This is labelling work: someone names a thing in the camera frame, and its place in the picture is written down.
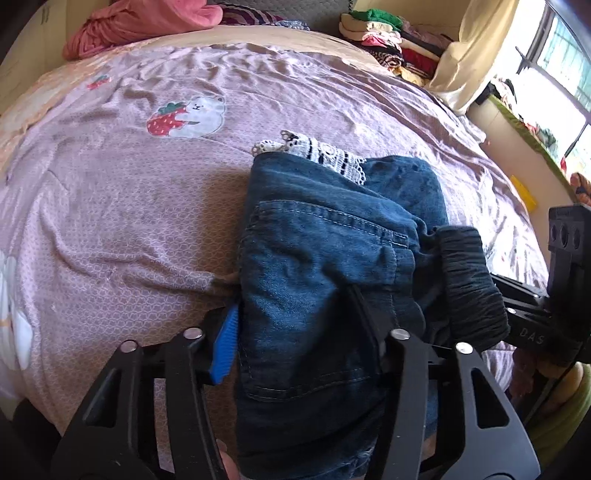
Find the left hand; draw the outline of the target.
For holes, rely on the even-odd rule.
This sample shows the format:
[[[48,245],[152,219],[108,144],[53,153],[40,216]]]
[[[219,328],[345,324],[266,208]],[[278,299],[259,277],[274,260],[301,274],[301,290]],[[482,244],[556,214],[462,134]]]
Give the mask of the left hand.
[[[228,446],[226,446],[226,444],[219,439],[217,439],[216,443],[217,443],[219,455],[221,455],[221,461],[222,461],[226,476],[228,476],[228,480],[239,480],[240,474],[238,471],[238,466],[236,466],[235,462],[228,455]]]

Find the right hand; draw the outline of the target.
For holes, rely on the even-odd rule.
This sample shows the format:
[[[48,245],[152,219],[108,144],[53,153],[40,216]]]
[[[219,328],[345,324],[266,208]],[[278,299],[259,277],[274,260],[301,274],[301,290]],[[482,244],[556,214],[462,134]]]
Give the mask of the right hand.
[[[591,183],[579,172],[570,177],[570,185],[575,193],[577,201],[581,204],[591,206]]]

